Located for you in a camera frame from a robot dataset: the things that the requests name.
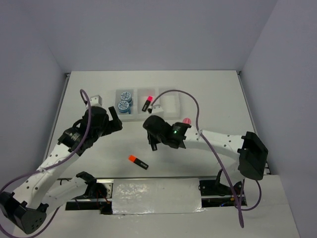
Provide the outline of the blue paint jar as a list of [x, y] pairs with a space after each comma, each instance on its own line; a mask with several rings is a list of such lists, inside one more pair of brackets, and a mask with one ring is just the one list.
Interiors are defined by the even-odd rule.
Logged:
[[131, 92], [124, 91], [120, 94], [120, 100], [126, 101], [129, 103], [129, 105], [133, 105], [133, 98]]
[[118, 102], [117, 109], [121, 114], [131, 114], [131, 106], [127, 101]]

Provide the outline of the pink-lidded toothpick jar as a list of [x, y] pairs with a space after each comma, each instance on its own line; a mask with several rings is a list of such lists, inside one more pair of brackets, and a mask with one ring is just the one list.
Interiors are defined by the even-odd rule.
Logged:
[[185, 124], [189, 124], [189, 125], [191, 125], [191, 123], [192, 123], [189, 118], [184, 118], [182, 122]]

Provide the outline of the orange highlighter marker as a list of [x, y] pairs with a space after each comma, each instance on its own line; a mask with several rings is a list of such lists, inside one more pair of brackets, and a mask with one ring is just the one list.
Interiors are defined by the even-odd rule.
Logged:
[[140, 159], [138, 159], [137, 157], [133, 156], [133, 155], [130, 155], [129, 156], [129, 161], [131, 161], [132, 163], [138, 165], [139, 167], [147, 170], [149, 165], [146, 164], [145, 162], [141, 161]]

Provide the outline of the pink highlighter marker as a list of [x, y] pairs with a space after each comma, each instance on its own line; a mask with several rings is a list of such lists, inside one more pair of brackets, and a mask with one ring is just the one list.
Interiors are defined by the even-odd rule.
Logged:
[[143, 112], [146, 112], [146, 111], [147, 111], [147, 109], [148, 109], [148, 107], [150, 106], [152, 100], [153, 100], [153, 97], [152, 97], [152, 96], [148, 96], [148, 97], [147, 97], [147, 99], [146, 99], [146, 101], [145, 101], [145, 103], [144, 103], [144, 105], [143, 105], [143, 107], [142, 107], [142, 111], [143, 111]]

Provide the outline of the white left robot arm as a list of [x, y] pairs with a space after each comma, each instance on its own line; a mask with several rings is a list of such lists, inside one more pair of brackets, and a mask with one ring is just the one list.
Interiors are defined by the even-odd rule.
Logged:
[[47, 215], [78, 196], [105, 197], [107, 189], [87, 172], [79, 172], [69, 181], [52, 188], [60, 175], [101, 137], [122, 130], [114, 107], [92, 106], [74, 125], [63, 132], [57, 145], [37, 172], [13, 192], [0, 194], [5, 217], [25, 234], [34, 233]]

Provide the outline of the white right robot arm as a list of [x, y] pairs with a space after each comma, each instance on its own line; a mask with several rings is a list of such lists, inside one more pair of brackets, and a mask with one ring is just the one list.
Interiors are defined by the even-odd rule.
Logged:
[[206, 150], [233, 159], [233, 164], [220, 169], [217, 174], [213, 187], [216, 195], [227, 195], [243, 179], [260, 181], [264, 177], [268, 149], [253, 132], [226, 135], [200, 130], [182, 122], [170, 125], [159, 116], [149, 116], [143, 128], [154, 151], [162, 143], [173, 149]]

